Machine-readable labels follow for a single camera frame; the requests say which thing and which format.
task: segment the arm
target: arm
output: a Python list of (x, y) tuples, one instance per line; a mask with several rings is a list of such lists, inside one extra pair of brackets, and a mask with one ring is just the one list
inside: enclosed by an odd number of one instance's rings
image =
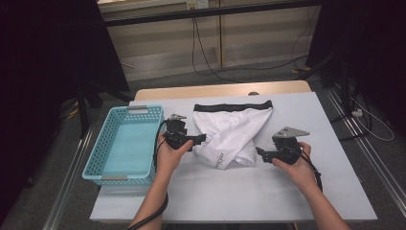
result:
[[(162, 134), (158, 137), (158, 143), (164, 142)], [(140, 209), (130, 223), (130, 227), (137, 222), (155, 213), (165, 201), (168, 185), (173, 171), (177, 168), (182, 155), (191, 148), (193, 141), (188, 141), (180, 149), (172, 149), (164, 142), (158, 150), (158, 164), (155, 179), (153, 180), (147, 196), (144, 198)], [(162, 215), (142, 226), (140, 229), (161, 229)]]
[[(304, 152), (310, 156), (310, 145), (303, 142), (299, 144), (302, 146)], [(310, 206), (319, 229), (350, 229), (323, 195), (322, 191), (320, 191), (313, 171), (307, 162), (299, 158), (294, 165), (288, 165), (278, 159), (273, 159), (272, 163), (285, 171), (298, 186)]]

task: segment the basket handle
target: basket handle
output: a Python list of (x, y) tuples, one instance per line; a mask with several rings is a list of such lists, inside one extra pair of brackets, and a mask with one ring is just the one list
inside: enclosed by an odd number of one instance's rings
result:
[(126, 175), (102, 175), (101, 180), (128, 180)]
[(146, 105), (131, 105), (128, 106), (127, 111), (131, 111), (132, 113), (148, 113), (148, 107)]
[(146, 105), (131, 105), (127, 107), (127, 110), (143, 110), (147, 109)]

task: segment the black cable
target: black cable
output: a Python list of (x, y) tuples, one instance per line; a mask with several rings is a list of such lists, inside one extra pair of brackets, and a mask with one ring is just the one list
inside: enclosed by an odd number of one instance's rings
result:
[(165, 196), (164, 203), (155, 213), (153, 213), (151, 216), (144, 218), (143, 220), (135, 223), (134, 225), (129, 227), (128, 230), (138, 229), (138, 228), (146, 225), (147, 223), (151, 222), (153, 219), (158, 218), (162, 213), (164, 213), (165, 209), (167, 209), (168, 201), (169, 201), (169, 198), (168, 198), (168, 193), (167, 193), (167, 195)]
[(314, 177), (316, 178), (317, 186), (319, 186), (320, 191), (323, 191), (322, 174), (319, 173), (319, 171), (313, 165), (313, 163), (311, 162), (310, 157), (307, 155), (307, 153), (305, 153), (303, 150), (302, 150), (302, 153), (304, 153), (306, 155), (306, 157), (304, 157), (303, 155), (301, 155), (299, 153), (298, 154), (311, 167), (311, 169), (313, 170), (313, 173), (314, 173)]
[(364, 95), (363, 93), (361, 93), (361, 96), (362, 96), (362, 98), (363, 98), (363, 100), (364, 100), (365, 107), (367, 108), (368, 118), (369, 118), (369, 120), (370, 120), (368, 129), (369, 129), (370, 131), (372, 131), (372, 115), (371, 115), (371, 111), (370, 111), (370, 105), (368, 104), (368, 101), (367, 101), (367, 99), (365, 98), (365, 95)]
[[(331, 120), (330, 123), (332, 124), (332, 123), (335, 123), (335, 122), (340, 121), (341, 119), (348, 118), (348, 117), (350, 117), (350, 115), (345, 116), (345, 115), (343, 115), (343, 114), (340, 114), (340, 115), (338, 115), (338, 117), (336, 117), (336, 118), (334, 118), (333, 120)], [(357, 134), (357, 135), (354, 135), (354, 136), (350, 136), (350, 137), (338, 138), (338, 140), (339, 140), (339, 141), (349, 141), (349, 140), (352, 140), (352, 139), (355, 139), (355, 138), (358, 138), (358, 137), (366, 136), (366, 135), (368, 135), (368, 134), (369, 134), (369, 133), (368, 133), (366, 130), (363, 130), (363, 131), (361, 131), (360, 134)]]
[(207, 66), (209, 67), (210, 71), (211, 71), (216, 77), (218, 77), (218, 78), (221, 79), (221, 80), (232, 81), (232, 82), (236, 82), (236, 83), (243, 83), (242, 81), (239, 81), (239, 80), (231, 80), (231, 79), (222, 78), (222, 77), (220, 77), (217, 73), (214, 72), (214, 70), (212, 69), (212, 67), (210, 67), (209, 62), (207, 61), (206, 54), (204, 53), (203, 44), (202, 44), (202, 41), (201, 41), (201, 39), (200, 39), (200, 32), (199, 32), (199, 27), (197, 26), (196, 18), (193, 18), (192, 20), (193, 20), (193, 53), (192, 53), (192, 65), (193, 65), (194, 71), (195, 71), (197, 74), (199, 74), (199, 73), (196, 71), (196, 68), (194, 67), (194, 25), (196, 25), (197, 38), (199, 39), (200, 48), (201, 48), (203, 57), (204, 57), (204, 59), (206, 60), (206, 64), (207, 64)]
[(154, 146), (153, 146), (153, 166), (154, 166), (155, 171), (156, 171), (157, 164), (158, 164), (158, 162), (157, 162), (158, 161), (158, 159), (157, 159), (158, 149), (156, 148), (156, 144), (158, 143), (158, 136), (159, 136), (159, 133), (161, 132), (161, 127), (164, 124), (166, 124), (167, 122), (168, 122), (168, 120), (165, 120), (158, 126), (158, 130), (156, 131), (156, 135), (155, 135), (155, 142), (154, 142)]
[[(316, 10), (314, 10), (314, 12), (313, 12), (313, 15), (311, 16), (311, 19), (309, 19), (309, 17), (308, 17), (308, 10), (310, 9), (310, 7), (307, 7), (307, 13), (306, 13), (306, 15), (307, 15), (307, 26), (306, 26), (306, 28), (304, 29), (304, 31), (298, 36), (298, 38), (296, 39), (296, 41), (295, 41), (295, 43), (293, 44), (293, 46), (292, 46), (292, 51), (291, 51), (291, 54), (290, 54), (290, 61), (292, 61), (293, 60), (293, 52), (294, 52), (294, 50), (295, 50), (295, 46), (296, 46), (296, 44), (298, 43), (298, 41), (299, 41), (299, 39), (305, 34), (305, 32), (309, 29), (309, 27), (311, 26), (311, 22), (313, 21), (313, 18), (314, 18), (314, 15), (316, 14)], [(298, 68), (298, 66), (296, 65), (296, 61), (293, 61), (293, 64), (294, 64), (294, 68), (296, 68), (296, 69), (299, 69)]]
[[(338, 121), (340, 121), (340, 120), (342, 120), (342, 119), (344, 119), (344, 118), (348, 118), (348, 117), (352, 117), (352, 115), (340, 114), (340, 115), (338, 115), (336, 118), (330, 120), (329, 122), (330, 122), (331, 124), (333, 124), (333, 123), (336, 123), (336, 122), (338, 122)], [(365, 123), (367, 124), (367, 127), (369, 127), (369, 126), (370, 126), (370, 123), (368, 122), (368, 120), (366, 119), (365, 116), (364, 116), (364, 120), (365, 120)]]
[[(159, 136), (159, 133), (161, 131), (161, 127), (164, 124), (166, 124), (167, 122), (168, 122), (168, 120), (165, 120), (158, 126), (158, 130), (157, 130), (156, 136), (155, 136), (155, 143), (154, 143), (154, 147), (153, 147), (153, 164), (154, 164), (155, 171), (157, 170), (158, 150), (159, 150), (159, 148), (161, 148), (162, 144), (164, 144), (166, 142), (166, 140), (164, 140), (163, 142), (161, 142), (159, 144), (159, 146), (157, 148), (156, 146), (157, 146), (157, 143), (158, 143), (158, 136)], [(168, 193), (167, 193), (167, 195), (165, 196), (164, 203), (161, 205), (161, 207), (155, 213), (153, 213), (150, 216), (148, 216), (148, 217), (140, 220), (139, 222), (135, 223), (134, 225), (129, 227), (128, 230), (138, 229), (138, 228), (144, 226), (145, 224), (151, 222), (153, 219), (156, 219), (157, 217), (159, 217), (167, 209), (168, 202), (169, 202), (169, 197), (168, 197)]]
[(307, 153), (305, 153), (305, 151), (302, 150), (302, 153), (305, 155), (305, 157), (306, 157), (307, 159), (310, 159), (310, 156), (309, 156)]
[[(301, 59), (301, 58), (307, 57), (307, 55), (300, 56), (300, 57), (296, 57), (295, 59), (290, 60), (290, 61), (288, 61), (287, 63), (280, 64), (280, 65), (277, 65), (277, 66), (272, 66), (272, 67), (265, 67), (265, 68), (240, 67), (240, 68), (221, 69), (221, 70), (214, 71), (214, 70), (210, 67), (209, 62), (208, 62), (207, 59), (206, 59), (206, 55), (205, 55), (205, 53), (204, 53), (204, 51), (203, 51), (203, 45), (202, 45), (202, 43), (201, 43), (200, 33), (199, 33), (198, 27), (197, 27), (197, 21), (195, 20), (195, 18), (193, 18), (192, 20), (193, 20), (192, 66), (193, 66), (194, 72), (195, 72), (196, 74), (200, 75), (200, 76), (215, 75), (215, 76), (217, 76), (218, 78), (220, 78), (220, 79), (222, 79), (222, 80), (234, 81), (234, 82), (242, 83), (241, 81), (238, 81), (238, 80), (229, 80), (229, 79), (222, 78), (222, 77), (220, 77), (220, 76), (217, 75), (217, 74), (218, 74), (218, 73), (221, 73), (221, 72), (226, 72), (226, 71), (240, 71), (240, 70), (254, 70), (254, 71), (257, 71), (257, 70), (258, 70), (258, 71), (262, 71), (262, 70), (272, 70), (272, 69), (277, 69), (277, 68), (284, 67), (285, 65), (288, 65), (288, 64), (290, 64), (290, 63), (293, 63), (293, 62), (295, 62), (295, 61), (297, 61), (297, 60), (299, 60), (299, 59)], [(194, 27), (197, 28), (197, 36), (198, 36), (198, 39), (199, 39), (200, 48), (201, 48), (201, 50), (202, 50), (202, 53), (203, 53), (204, 58), (206, 59), (206, 63), (207, 63), (207, 65), (209, 66), (209, 68), (210, 68), (210, 70), (211, 70), (210, 73), (201, 73), (201, 72), (198, 72), (198, 71), (196, 70), (196, 67), (194, 66), (194, 40), (195, 40), (195, 36), (194, 36), (194, 34), (195, 34), (195, 28), (194, 28)]]

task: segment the white cloth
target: white cloth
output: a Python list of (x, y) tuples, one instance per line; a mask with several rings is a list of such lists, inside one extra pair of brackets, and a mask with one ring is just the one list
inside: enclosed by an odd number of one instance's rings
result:
[(199, 159), (221, 170), (236, 160), (255, 166), (257, 150), (253, 138), (272, 113), (272, 102), (262, 104), (197, 104), (193, 120), (206, 141), (193, 147)]

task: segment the cable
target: cable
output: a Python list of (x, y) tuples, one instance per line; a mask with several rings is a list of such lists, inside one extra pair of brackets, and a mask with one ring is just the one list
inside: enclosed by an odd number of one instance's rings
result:
[(153, 146), (153, 166), (154, 166), (154, 169), (155, 169), (155, 171), (156, 171), (156, 169), (157, 169), (157, 164), (158, 164), (158, 149), (156, 148), (156, 144), (158, 143), (158, 136), (159, 136), (159, 132), (161, 131), (161, 127), (164, 125), (164, 124), (166, 124), (168, 122), (168, 120), (165, 120), (165, 121), (163, 121), (161, 124), (159, 124), (159, 126), (158, 126), (158, 130), (156, 131), (156, 135), (155, 135), (155, 142), (154, 142), (154, 146)]
[[(218, 73), (221, 73), (221, 72), (226, 72), (226, 71), (240, 71), (240, 70), (254, 70), (254, 71), (257, 71), (257, 70), (258, 70), (258, 71), (262, 71), (262, 70), (272, 70), (272, 69), (277, 69), (277, 68), (284, 67), (285, 65), (288, 65), (288, 64), (290, 64), (290, 63), (293, 63), (293, 62), (295, 62), (295, 61), (297, 61), (297, 60), (299, 60), (299, 59), (301, 59), (301, 58), (307, 57), (307, 55), (300, 56), (300, 57), (296, 57), (295, 59), (293, 59), (293, 60), (291, 59), (291, 60), (288, 61), (287, 63), (280, 64), (280, 65), (277, 65), (277, 66), (272, 66), (272, 67), (265, 67), (265, 68), (240, 67), (240, 68), (221, 69), (221, 70), (214, 71), (214, 70), (210, 67), (209, 62), (207, 61), (206, 55), (205, 55), (205, 53), (204, 53), (204, 51), (203, 51), (203, 45), (202, 45), (202, 42), (201, 42), (201, 39), (200, 39), (200, 32), (199, 32), (199, 30), (198, 30), (197, 21), (195, 20), (195, 18), (193, 18), (192, 20), (193, 20), (192, 66), (193, 66), (194, 72), (195, 72), (196, 74), (200, 75), (200, 76), (215, 75), (215, 76), (217, 76), (218, 78), (220, 78), (220, 79), (222, 79), (222, 80), (233, 81), (233, 82), (237, 82), (237, 83), (242, 83), (241, 81), (238, 81), (238, 80), (230, 80), (230, 79), (222, 78), (222, 77), (220, 77), (220, 76), (217, 75), (217, 74), (218, 74)], [(205, 60), (206, 60), (207, 66), (208, 66), (209, 69), (211, 70), (210, 73), (201, 73), (201, 72), (198, 72), (198, 71), (196, 70), (195, 65), (194, 65), (194, 41), (195, 41), (195, 35), (194, 35), (194, 34), (195, 34), (195, 28), (197, 29), (197, 36), (198, 36), (198, 40), (199, 40), (199, 43), (200, 43), (201, 51), (202, 51), (203, 56), (204, 56), (204, 58), (205, 58)]]
[(307, 159), (310, 159), (310, 156), (308, 156), (308, 154), (305, 153), (305, 151), (302, 150), (302, 153), (305, 155), (305, 157), (306, 157)]
[(216, 77), (218, 77), (219, 79), (221, 79), (221, 80), (226, 80), (226, 81), (232, 81), (232, 82), (236, 82), (236, 83), (243, 83), (242, 81), (239, 81), (239, 80), (231, 80), (231, 79), (225, 79), (225, 78), (222, 78), (222, 77), (220, 77), (217, 73), (215, 73), (214, 72), (214, 70), (212, 69), (212, 67), (210, 67), (210, 64), (209, 64), (209, 62), (207, 61), (207, 58), (206, 58), (206, 54), (204, 53), (204, 50), (203, 50), (203, 44), (202, 44), (202, 41), (201, 41), (201, 39), (200, 39), (200, 32), (199, 32), (199, 27), (197, 26), (197, 21), (196, 21), (196, 18), (193, 18), (192, 19), (193, 20), (193, 50), (192, 50), (192, 65), (193, 65), (193, 69), (194, 69), (194, 71), (197, 73), (197, 74), (199, 74), (198, 72), (197, 72), (197, 70), (196, 70), (196, 68), (194, 67), (194, 25), (196, 26), (196, 31), (197, 31), (197, 37), (198, 37), (198, 39), (199, 39), (199, 43), (200, 43), (200, 48), (201, 48), (201, 51), (202, 51), (202, 54), (203, 54), (203, 57), (204, 57), (204, 59), (206, 60), (206, 64), (207, 64), (207, 66), (209, 67), (209, 69), (210, 69), (210, 71), (216, 76)]
[[(305, 32), (309, 29), (309, 27), (311, 27), (311, 22), (313, 21), (314, 15), (316, 14), (317, 8), (314, 10), (313, 15), (311, 16), (311, 19), (309, 19), (309, 17), (308, 17), (308, 10), (309, 9), (310, 9), (310, 7), (307, 8), (307, 13), (306, 13), (307, 21), (308, 21), (307, 26), (304, 29), (304, 31), (299, 35), (299, 37), (296, 39), (295, 43), (292, 46), (292, 51), (291, 51), (291, 54), (290, 54), (290, 60), (291, 61), (293, 60), (293, 52), (295, 50), (296, 44), (298, 43), (299, 39), (305, 34)], [(306, 49), (305, 49), (305, 52), (304, 52), (305, 54), (307, 54), (307, 42), (306, 42)], [(293, 66), (294, 66), (295, 69), (299, 69), (299, 67), (296, 65), (295, 61), (293, 61)]]
[[(340, 121), (341, 119), (348, 118), (348, 117), (350, 117), (350, 115), (347, 115), (347, 116), (346, 116), (346, 115), (340, 114), (340, 115), (338, 115), (338, 117), (336, 117), (336, 118), (334, 118), (333, 120), (331, 120), (330, 123), (332, 124), (332, 123), (335, 123), (335, 122)], [(358, 138), (358, 137), (365, 136), (365, 135), (367, 135), (367, 134), (369, 134), (369, 133), (366, 132), (366, 130), (363, 130), (363, 131), (361, 131), (360, 134), (357, 134), (357, 135), (354, 135), (354, 136), (351, 136), (351, 137), (338, 138), (338, 140), (339, 140), (339, 141), (349, 141), (349, 140), (352, 140), (352, 139), (355, 139), (355, 138)]]
[[(365, 107), (363, 107), (356, 99), (354, 99), (354, 97), (353, 97), (352, 95), (350, 95), (350, 98), (351, 98), (352, 101), (353, 101), (355, 104), (357, 104), (363, 111), (365, 111), (367, 114), (369, 114), (369, 116), (370, 116), (370, 127), (368, 127), (368, 123), (367, 123), (367, 126), (364, 126), (364, 124), (363, 124), (363, 123), (359, 120), (359, 118), (357, 117), (357, 121), (359, 122), (359, 124), (360, 124), (368, 133), (370, 133), (371, 135), (373, 135), (374, 137), (376, 137), (376, 138), (378, 138), (379, 140), (382, 140), (382, 141), (392, 141), (392, 140), (394, 140), (394, 138), (395, 138), (394, 133), (392, 132), (392, 130), (391, 130), (384, 122), (382, 122), (379, 118), (377, 118), (377, 117), (374, 116), (372, 113), (370, 113), (369, 109), (366, 109)], [(379, 137), (379, 136), (377, 136), (376, 134), (374, 134), (374, 133), (372, 132), (372, 118), (371, 118), (371, 117), (374, 117), (374, 118), (375, 118), (379, 123), (381, 123), (386, 129), (388, 129), (388, 130), (391, 132), (392, 137), (389, 138), (389, 139), (386, 139), (386, 138), (382, 138), (382, 137)], [(353, 136), (353, 137), (346, 138), (346, 139), (357, 138), (357, 137), (361, 137), (361, 136), (364, 136), (364, 135), (366, 135), (366, 134), (361, 133), (361, 134), (359, 134), (359, 135), (355, 135), (355, 136)]]
[(149, 216), (147, 218), (144, 218), (143, 220), (135, 223), (134, 225), (129, 227), (128, 230), (138, 229), (138, 228), (146, 225), (147, 223), (151, 222), (153, 219), (158, 218), (162, 213), (164, 213), (165, 209), (167, 209), (168, 202), (169, 202), (169, 198), (168, 198), (168, 193), (167, 193), (167, 195), (165, 196), (164, 203), (162, 204), (162, 206), (155, 213), (153, 213), (151, 216)]
[(167, 140), (164, 140), (163, 142), (161, 142), (161, 144), (159, 144), (158, 148), (156, 149), (156, 151), (159, 151), (159, 148), (161, 148), (162, 144), (166, 143)]
[(378, 122), (380, 122), (385, 128), (387, 128), (387, 129), (391, 132), (392, 137), (391, 137), (390, 139), (385, 139), (385, 138), (382, 138), (382, 137), (377, 136), (377, 135), (374, 134), (371, 130), (369, 130), (367, 127), (365, 127), (364, 124), (361, 123), (361, 121), (359, 121), (359, 117), (356, 117), (357, 120), (358, 120), (358, 122), (360, 123), (360, 125), (361, 125), (364, 129), (366, 129), (371, 135), (373, 135), (374, 137), (378, 138), (379, 140), (382, 140), (382, 141), (392, 141), (392, 140), (394, 140), (394, 138), (395, 138), (394, 133), (392, 132), (392, 130), (391, 130), (388, 126), (386, 126), (386, 124), (385, 124), (384, 122), (382, 122), (382, 121), (379, 120), (376, 116), (374, 116), (374, 115), (371, 114), (369, 111), (367, 111), (367, 110), (366, 110), (361, 104), (359, 104), (356, 100), (354, 100), (354, 102), (355, 102), (362, 110), (364, 110), (366, 113), (368, 113), (368, 114), (370, 114), (371, 116), (373, 116)]

